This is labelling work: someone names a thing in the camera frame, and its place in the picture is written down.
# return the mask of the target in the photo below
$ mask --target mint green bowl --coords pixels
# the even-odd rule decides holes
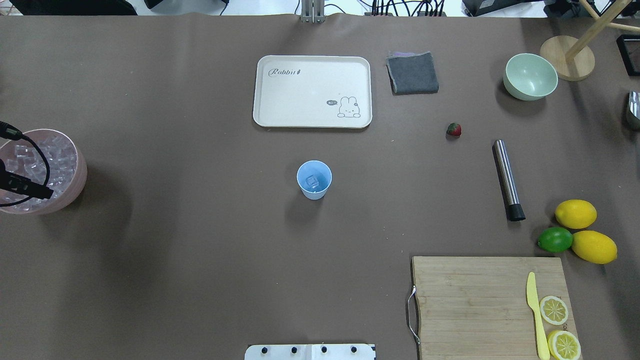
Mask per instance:
[[[558,74],[546,59],[525,53],[509,59],[502,80],[513,97],[533,101],[542,99],[556,89]]]

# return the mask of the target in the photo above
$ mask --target strawberry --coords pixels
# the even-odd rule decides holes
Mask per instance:
[[[462,135],[462,126],[460,126],[460,124],[456,122],[452,122],[451,124],[449,124],[449,127],[447,128],[447,134],[451,136]]]

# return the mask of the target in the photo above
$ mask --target green lime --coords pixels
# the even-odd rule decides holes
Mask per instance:
[[[551,252],[565,251],[572,243],[573,235],[564,227],[549,227],[538,237],[538,246]]]

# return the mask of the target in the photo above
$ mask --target blue cup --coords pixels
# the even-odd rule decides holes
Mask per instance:
[[[324,196],[331,185],[333,176],[331,169],[325,163],[318,160],[307,161],[298,169],[298,185],[311,200],[317,200]]]

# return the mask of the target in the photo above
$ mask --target wooden stand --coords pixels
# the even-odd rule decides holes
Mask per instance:
[[[601,32],[605,26],[639,31],[633,26],[621,26],[611,24],[611,21],[631,2],[631,0],[617,0],[611,7],[599,17],[587,4],[586,0],[580,3],[596,19],[595,23],[579,38],[568,36],[552,37],[545,41],[540,48],[540,56],[547,59],[556,68],[558,77],[568,81],[580,81],[589,76],[595,67],[596,61],[593,51],[587,44]]]

